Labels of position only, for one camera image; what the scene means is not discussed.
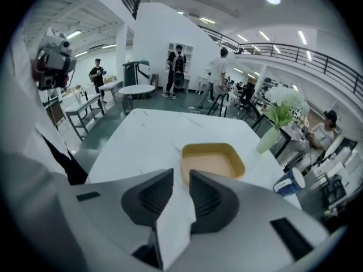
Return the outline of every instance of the green vase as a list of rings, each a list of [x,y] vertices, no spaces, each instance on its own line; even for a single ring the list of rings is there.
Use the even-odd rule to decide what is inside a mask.
[[[265,135],[261,138],[260,142],[256,146],[256,151],[259,154],[262,154],[269,150],[274,143],[277,141],[278,136],[280,135],[280,130],[272,127],[269,129]]]

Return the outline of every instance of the blue cup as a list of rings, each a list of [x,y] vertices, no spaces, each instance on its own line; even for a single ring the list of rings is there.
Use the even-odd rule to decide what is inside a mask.
[[[296,194],[305,187],[305,180],[301,172],[292,168],[287,171],[273,186],[273,191],[283,197]]]

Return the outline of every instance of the white flower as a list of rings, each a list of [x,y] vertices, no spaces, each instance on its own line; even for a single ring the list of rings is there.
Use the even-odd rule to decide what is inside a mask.
[[[305,102],[304,96],[291,88],[283,87],[272,87],[265,94],[265,97],[270,100],[271,103],[277,104],[279,107],[284,104],[287,107],[293,109],[300,109],[302,114],[309,112],[309,105]]]

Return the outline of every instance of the man in white shirt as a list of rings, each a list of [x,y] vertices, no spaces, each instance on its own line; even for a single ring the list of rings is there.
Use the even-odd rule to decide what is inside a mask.
[[[75,161],[43,106],[36,73],[21,28],[14,33],[0,65],[0,151],[19,154],[82,184],[87,173]]]
[[[210,92],[210,96],[213,99],[213,87],[216,84],[220,86],[222,90],[225,89],[225,75],[227,72],[227,60],[226,57],[228,55],[228,50],[226,48],[221,49],[221,57],[214,59],[210,64],[210,77],[208,80],[208,87],[203,93],[202,100],[198,104],[197,107],[189,107],[189,110],[195,110],[196,108],[203,108],[204,102],[208,98],[208,93]]]

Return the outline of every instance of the camera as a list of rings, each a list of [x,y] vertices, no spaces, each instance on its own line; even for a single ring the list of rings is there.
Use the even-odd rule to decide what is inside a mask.
[[[35,69],[42,73],[39,90],[65,87],[67,74],[75,69],[77,60],[71,55],[70,43],[65,35],[49,27],[45,33],[36,55]]]

